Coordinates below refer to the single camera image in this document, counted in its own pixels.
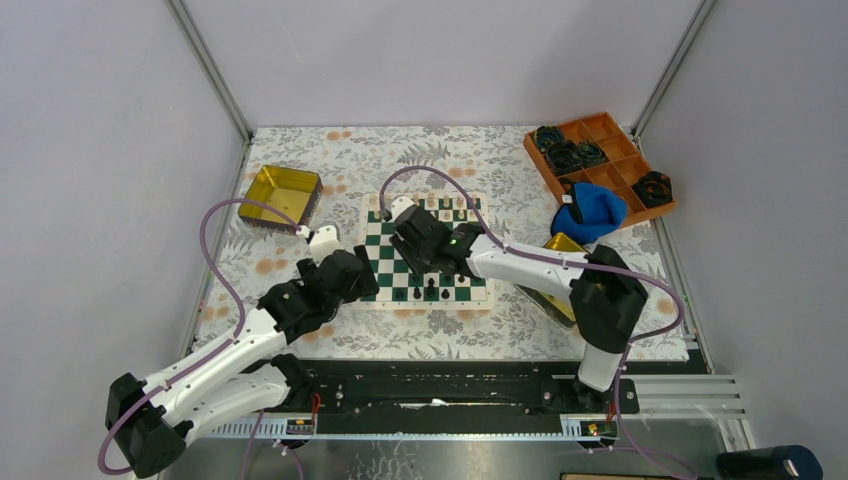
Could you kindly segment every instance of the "wooden organizer tray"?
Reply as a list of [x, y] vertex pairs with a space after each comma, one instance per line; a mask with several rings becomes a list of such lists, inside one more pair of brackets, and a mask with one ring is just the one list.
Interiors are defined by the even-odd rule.
[[652, 170], [645, 161], [645, 157], [639, 149], [633, 145], [630, 138], [621, 131], [612, 117], [604, 112], [591, 117], [581, 118], [571, 122], [557, 125], [557, 128], [565, 135], [565, 138], [580, 143], [584, 140], [595, 142], [607, 156], [607, 161], [594, 167], [583, 168], [576, 172], [557, 177], [551, 170], [548, 161], [542, 152], [536, 148], [533, 140], [533, 132], [524, 136], [524, 148], [548, 184], [548, 188], [554, 194], [557, 203], [562, 205], [562, 196], [565, 194], [563, 181], [589, 182], [594, 185], [609, 188], [616, 195], [627, 202], [627, 218], [624, 219], [619, 228], [629, 227], [635, 223], [644, 222], [652, 218], [665, 215], [674, 209], [676, 200], [654, 208], [645, 208], [645, 205], [636, 196], [632, 185], [643, 175]]

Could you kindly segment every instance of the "robotic arm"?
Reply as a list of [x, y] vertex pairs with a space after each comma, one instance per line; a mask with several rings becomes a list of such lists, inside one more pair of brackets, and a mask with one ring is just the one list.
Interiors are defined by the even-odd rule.
[[250, 374], [248, 366], [332, 320], [339, 307], [379, 290], [365, 247], [342, 249], [338, 230], [309, 234], [311, 259], [297, 262], [300, 278], [274, 285], [244, 324], [142, 380], [126, 373], [109, 389], [106, 428], [156, 388], [115, 441], [139, 478], [173, 463], [195, 439], [247, 413], [280, 404], [299, 408], [310, 395], [309, 375], [293, 355], [278, 355]]
[[[391, 243], [416, 274], [494, 278], [569, 298], [586, 340], [579, 382], [590, 392], [609, 390], [648, 293], [634, 278], [568, 267], [566, 261], [627, 269], [614, 250], [599, 245], [594, 253], [583, 254], [510, 245], [527, 254], [518, 256], [481, 235], [477, 224], [462, 223], [451, 231], [408, 197], [398, 197], [390, 208], [395, 222]], [[553, 255], [562, 259], [561, 267], [539, 260]]]

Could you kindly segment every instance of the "green and white chessboard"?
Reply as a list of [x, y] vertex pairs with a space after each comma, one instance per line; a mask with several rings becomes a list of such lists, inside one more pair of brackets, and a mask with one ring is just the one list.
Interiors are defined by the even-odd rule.
[[[467, 208], [465, 199], [454, 194], [437, 195], [435, 193], [404, 194], [423, 207], [439, 221], [453, 229], [464, 222], [476, 222], [474, 211]], [[489, 220], [488, 199], [476, 192], [471, 193], [477, 209], [484, 220]], [[371, 268], [377, 275], [380, 292], [361, 298], [355, 305], [359, 308], [378, 310], [491, 310], [495, 305], [492, 281], [471, 279], [459, 275], [450, 276], [439, 273], [426, 273], [416, 276], [409, 269], [400, 253], [389, 242], [394, 223], [383, 222], [377, 194], [363, 195], [360, 218], [360, 240], [368, 251]], [[433, 279], [435, 295], [427, 295], [427, 285]], [[415, 288], [421, 298], [415, 298]], [[447, 299], [442, 298], [447, 291]]]

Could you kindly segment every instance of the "floral tablecloth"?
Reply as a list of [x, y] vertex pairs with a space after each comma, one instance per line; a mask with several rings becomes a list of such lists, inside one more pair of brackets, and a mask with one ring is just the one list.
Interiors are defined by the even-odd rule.
[[[317, 172], [324, 183], [312, 224], [336, 223], [342, 244], [359, 236], [363, 194], [376, 193], [391, 173], [406, 165], [428, 165], [447, 172], [464, 188], [488, 195], [490, 226], [508, 241], [542, 245], [557, 204], [522, 146], [532, 127], [356, 127], [261, 128], [251, 148], [243, 195], [262, 165], [282, 165]], [[392, 192], [455, 193], [446, 182], [426, 173], [399, 177]], [[233, 212], [219, 267], [248, 308], [272, 285], [293, 278], [295, 262], [307, 256], [303, 240], [245, 225]], [[659, 244], [649, 223], [619, 230], [601, 239], [629, 266], [665, 277]], [[491, 311], [377, 311], [343, 306], [337, 317], [304, 335], [285, 351], [300, 358], [361, 359], [522, 359], [579, 360], [583, 339], [547, 317], [524, 294], [496, 282]], [[673, 301], [647, 286], [650, 298], [636, 332], [674, 319]], [[198, 316], [194, 347], [234, 325], [235, 303], [214, 280]], [[632, 357], [686, 360], [680, 330], [639, 342]]]

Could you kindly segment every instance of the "blue fabric object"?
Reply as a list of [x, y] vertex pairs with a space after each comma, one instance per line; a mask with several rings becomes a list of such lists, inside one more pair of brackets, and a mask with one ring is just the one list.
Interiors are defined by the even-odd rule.
[[627, 217], [627, 203], [607, 188], [575, 183], [567, 194], [573, 202], [554, 215], [551, 236], [564, 233], [584, 245], [615, 231]]

